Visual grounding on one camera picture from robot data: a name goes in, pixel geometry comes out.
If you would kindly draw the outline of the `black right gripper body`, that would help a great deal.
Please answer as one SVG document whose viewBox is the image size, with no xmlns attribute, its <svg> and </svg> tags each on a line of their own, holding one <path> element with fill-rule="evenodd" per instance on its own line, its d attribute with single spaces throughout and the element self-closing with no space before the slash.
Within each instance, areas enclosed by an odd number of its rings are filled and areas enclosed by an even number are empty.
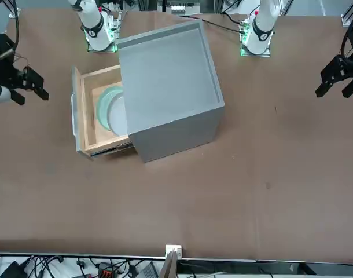
<svg viewBox="0 0 353 278">
<path fill-rule="evenodd" d="M 23 89 L 23 71 L 14 67 L 14 42 L 0 34 L 0 85 L 8 89 Z"/>
</svg>

